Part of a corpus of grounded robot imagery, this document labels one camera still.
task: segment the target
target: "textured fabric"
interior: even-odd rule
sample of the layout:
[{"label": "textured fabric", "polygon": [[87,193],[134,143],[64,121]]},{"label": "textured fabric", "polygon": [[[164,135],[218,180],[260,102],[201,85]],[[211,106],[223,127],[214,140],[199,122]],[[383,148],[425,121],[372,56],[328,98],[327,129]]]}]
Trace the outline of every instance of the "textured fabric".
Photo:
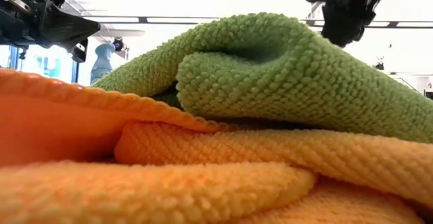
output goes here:
[{"label": "textured fabric", "polygon": [[269,118],[433,142],[432,100],[283,15],[197,26],[94,86],[154,96],[175,80],[182,108],[196,116]]},{"label": "textured fabric", "polygon": [[[314,62],[297,68],[308,58],[321,59],[313,75]],[[0,70],[0,223],[418,224],[432,212],[431,102],[293,19],[199,26],[97,86],[117,91]],[[138,96],[176,94],[186,112]]]}]

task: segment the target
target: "towel fold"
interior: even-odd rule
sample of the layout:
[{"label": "towel fold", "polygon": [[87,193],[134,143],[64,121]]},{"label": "towel fold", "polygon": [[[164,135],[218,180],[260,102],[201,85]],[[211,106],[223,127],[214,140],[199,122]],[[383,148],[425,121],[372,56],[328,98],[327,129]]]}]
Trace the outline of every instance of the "towel fold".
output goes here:
[{"label": "towel fold", "polygon": [[433,102],[295,19],[198,26],[94,87],[0,70],[0,223],[417,224],[433,212]]}]

